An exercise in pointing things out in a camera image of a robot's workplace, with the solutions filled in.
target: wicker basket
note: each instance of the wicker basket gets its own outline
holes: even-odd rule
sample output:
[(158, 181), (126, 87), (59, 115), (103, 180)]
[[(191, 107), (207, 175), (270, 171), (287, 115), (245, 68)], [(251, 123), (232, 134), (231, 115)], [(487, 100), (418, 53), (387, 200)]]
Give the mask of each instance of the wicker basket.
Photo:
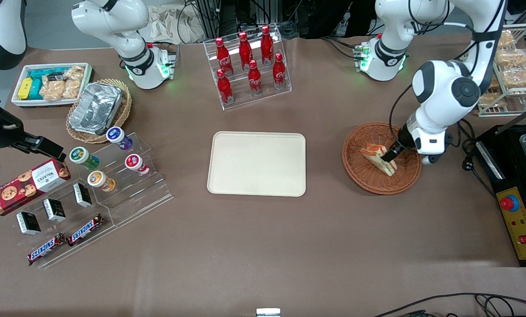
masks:
[[(345, 139), (342, 152), (343, 165), (353, 181), (367, 191), (381, 195), (395, 195), (405, 191), (417, 181), (421, 171), (421, 158), (417, 153), (401, 152), (394, 160), (398, 170), (390, 177), (359, 152), (368, 143), (390, 148), (395, 140), (388, 127), (384, 122), (358, 126)], [(397, 134), (398, 128), (392, 126), (392, 129)]]
[[(114, 120), (112, 120), (112, 126), (122, 126), (126, 119), (128, 119), (128, 116), (130, 116), (130, 109), (132, 108), (132, 96), (130, 96), (128, 86), (126, 86), (126, 84), (120, 80), (105, 79), (96, 82), (116, 86), (122, 89), (122, 92), (124, 93), (124, 96), (122, 97), (122, 103), (120, 103), (120, 107), (118, 107), (118, 111), (114, 116)], [(77, 107), (78, 103), (79, 100), (77, 99), (77, 101), (73, 104), (73, 107), (71, 107), (71, 110), (69, 110), (69, 114), (67, 114), (65, 125), (67, 126), (67, 132), (69, 132), (69, 135), (73, 136), (73, 138), (76, 140), (90, 144), (100, 144), (106, 142), (106, 135), (94, 135), (90, 133), (79, 132), (73, 130), (69, 126), (69, 117), (71, 114), (73, 114), (73, 111)]]

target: white storage box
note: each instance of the white storage box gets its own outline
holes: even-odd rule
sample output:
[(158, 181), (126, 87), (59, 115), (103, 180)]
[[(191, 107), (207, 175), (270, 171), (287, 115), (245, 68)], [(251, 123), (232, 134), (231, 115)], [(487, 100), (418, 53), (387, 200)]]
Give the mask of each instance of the white storage box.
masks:
[(27, 65), (22, 68), (20, 76), (18, 77), (18, 82), (15, 88), (15, 92), (11, 97), (11, 101), (22, 108), (46, 108), (46, 107), (63, 107), (73, 104), (75, 99), (59, 99), (59, 100), (22, 100), (18, 98), (18, 90), (22, 81), (27, 78), (32, 70), (45, 70), (47, 68), (58, 68), (58, 67), (72, 67), (73, 65), (81, 66), (85, 68), (85, 73), (83, 74), (83, 80), (81, 81), (81, 88), (79, 88), (79, 94), (77, 98), (81, 96), (83, 90), (85, 89), (86, 84), (90, 81), (90, 76), (92, 73), (92, 66), (88, 63), (65, 63), (65, 64), (37, 64), (37, 65)]

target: red bottle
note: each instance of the red bottle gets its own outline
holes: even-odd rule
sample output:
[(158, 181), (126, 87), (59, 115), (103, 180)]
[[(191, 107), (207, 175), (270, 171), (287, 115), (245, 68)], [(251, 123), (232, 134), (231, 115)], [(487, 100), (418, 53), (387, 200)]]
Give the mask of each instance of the red bottle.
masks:
[(233, 93), (231, 92), (231, 84), (229, 79), (226, 78), (226, 73), (223, 70), (216, 71), (218, 76), (218, 90), (222, 96), (222, 102), (225, 104), (233, 103)]
[(231, 65), (231, 58), (229, 57), (229, 52), (224, 46), (224, 40), (221, 37), (216, 38), (216, 57), (220, 63), (220, 68), (226, 74), (226, 76), (233, 75), (233, 66)]
[(283, 90), (287, 86), (287, 81), (284, 78), (287, 69), (284, 66), (283, 54), (276, 53), (275, 59), (275, 65), (272, 67), (272, 77), (275, 79), (273, 86), (275, 86), (277, 90)]
[(241, 58), (241, 68), (244, 72), (249, 72), (249, 62), (253, 60), (251, 45), (247, 42), (247, 33), (239, 33), (239, 57)]
[(259, 96), (263, 93), (261, 87), (261, 73), (257, 69), (257, 61), (251, 60), (249, 62), (249, 88), (251, 88), (251, 95)]
[(271, 28), (263, 26), (263, 38), (261, 39), (261, 59), (263, 65), (271, 66), (273, 62), (273, 44), (271, 38)]

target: foil container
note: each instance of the foil container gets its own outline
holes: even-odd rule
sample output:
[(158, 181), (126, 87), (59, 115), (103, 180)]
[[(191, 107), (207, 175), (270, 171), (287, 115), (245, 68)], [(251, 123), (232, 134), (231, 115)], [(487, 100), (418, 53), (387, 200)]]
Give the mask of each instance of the foil container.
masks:
[(122, 103), (120, 88), (92, 82), (86, 85), (69, 125), (75, 131), (104, 135)]

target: brown table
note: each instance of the brown table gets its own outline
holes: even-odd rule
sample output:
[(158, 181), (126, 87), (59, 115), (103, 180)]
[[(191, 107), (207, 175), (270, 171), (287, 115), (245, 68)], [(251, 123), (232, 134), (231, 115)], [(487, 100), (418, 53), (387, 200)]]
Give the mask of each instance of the brown table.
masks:
[[(401, 74), (375, 82), (325, 42), (292, 40), (285, 45), (293, 92), (227, 112), (201, 45), (182, 47), (176, 79), (151, 91), (130, 82), (112, 49), (30, 50), (24, 64), (88, 62), (96, 79), (128, 84), (134, 104), (124, 129), (154, 148), (175, 198), (44, 270), (27, 267), (10, 238), (19, 235), (15, 218), (0, 217), (0, 316), (240, 317), (253, 316), (257, 307), (281, 307), (286, 317), (373, 316), (440, 293), (526, 299), (526, 269), (517, 267), (496, 203), (460, 168), (462, 151), (452, 148), (396, 196), (364, 191), (341, 161), (351, 129), (387, 121), (420, 64), (451, 59), (467, 42), (455, 35), (417, 37)], [(65, 130), (67, 108), (7, 107), (28, 132), (67, 150), (81, 145)], [(416, 107), (411, 93), (404, 97), (395, 124)], [(469, 120), (478, 133), (503, 122)], [(212, 136), (222, 130), (303, 134), (305, 195), (209, 193)], [(0, 150), (0, 184), (43, 159)], [(480, 313), (470, 297), (419, 308)]]

